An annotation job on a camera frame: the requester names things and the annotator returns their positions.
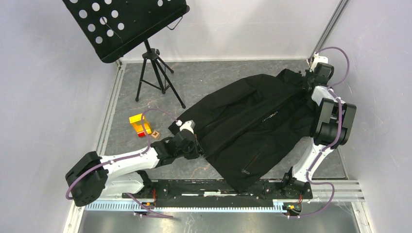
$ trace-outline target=white wall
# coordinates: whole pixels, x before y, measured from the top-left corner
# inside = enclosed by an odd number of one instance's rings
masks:
[[[59,233],[64,176],[94,149],[115,66],[59,0],[3,1],[0,32],[0,231]]]
[[[190,11],[177,28],[149,42],[164,60],[307,58],[338,2],[187,0]],[[142,60],[144,52],[140,45],[123,60]]]
[[[336,92],[358,110],[342,152],[378,233],[410,232],[411,11],[411,1],[350,1],[327,42],[350,57],[348,80]],[[344,57],[338,51],[323,54],[338,80],[346,69]]]

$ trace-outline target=tripod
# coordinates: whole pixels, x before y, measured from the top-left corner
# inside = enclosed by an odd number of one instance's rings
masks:
[[[147,83],[147,84],[149,84],[150,86],[161,90],[161,91],[162,91],[162,94],[165,94],[165,93],[166,93],[166,90],[170,87],[170,88],[172,89],[173,93],[176,95],[177,99],[179,100],[180,104],[182,105],[182,108],[186,108],[186,105],[183,103],[183,101],[182,101],[182,99],[180,98],[179,94],[177,93],[176,89],[173,87],[172,83],[170,82],[168,76],[166,75],[165,70],[162,68],[162,66],[160,65],[159,61],[160,61],[160,62],[165,66],[165,68],[167,68],[172,74],[174,73],[174,71],[159,57],[159,55],[160,55],[159,50],[150,48],[150,45],[149,45],[149,41],[148,41],[148,40],[145,40],[145,41],[144,41],[144,45],[145,45],[145,47],[146,47],[147,52],[145,52],[145,53],[142,55],[142,57],[143,57],[143,67],[142,67],[142,72],[141,72],[141,75],[140,75],[139,87],[137,88],[137,94],[136,94],[136,99],[135,99],[136,102],[139,101],[141,84],[142,84],[142,83]],[[145,69],[145,67],[146,67],[146,62],[147,62],[147,60],[150,60],[150,62],[152,63],[153,70],[154,70],[154,73],[155,73],[155,75],[156,75],[157,81],[159,82],[159,86],[160,86],[160,87],[158,87],[158,86],[156,86],[156,85],[153,85],[152,83],[150,83],[150,82],[148,82],[148,81],[146,81],[146,80],[143,79],[144,69]],[[166,81],[167,81],[167,83],[168,83],[168,85],[165,86],[165,87],[163,86],[162,80],[161,80],[161,78],[160,78],[159,70],[158,70],[157,68],[160,69],[160,72],[162,72],[163,76],[165,77],[165,85],[166,85]]]

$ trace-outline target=jacket zipper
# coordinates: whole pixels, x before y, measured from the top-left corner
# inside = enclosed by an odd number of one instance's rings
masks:
[[[255,155],[253,155],[252,159],[246,164],[246,166],[242,169],[242,173],[246,174],[246,175],[250,175],[250,172],[248,171],[248,169],[250,168],[250,166],[256,161],[256,159],[258,159],[259,155],[262,153],[262,151],[266,148],[266,144],[263,145],[262,148],[260,148],[257,153]]]

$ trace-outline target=small wooden block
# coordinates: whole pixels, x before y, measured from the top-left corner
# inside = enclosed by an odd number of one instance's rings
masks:
[[[155,139],[158,139],[160,137],[160,133],[158,131],[153,131],[152,137],[154,137]]]

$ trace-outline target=black music stand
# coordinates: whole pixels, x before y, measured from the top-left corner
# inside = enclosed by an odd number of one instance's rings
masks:
[[[145,82],[161,90],[163,94],[170,87],[182,107],[186,107],[159,61],[171,73],[173,70],[159,57],[158,50],[150,48],[148,42],[149,37],[189,11],[186,0],[63,0],[63,2],[104,63],[115,62],[144,42],[147,52],[143,54],[142,75],[136,101],[140,94],[141,83]],[[143,80],[147,60],[150,60],[153,65],[160,87]],[[168,82],[166,87],[163,86],[157,67]]]

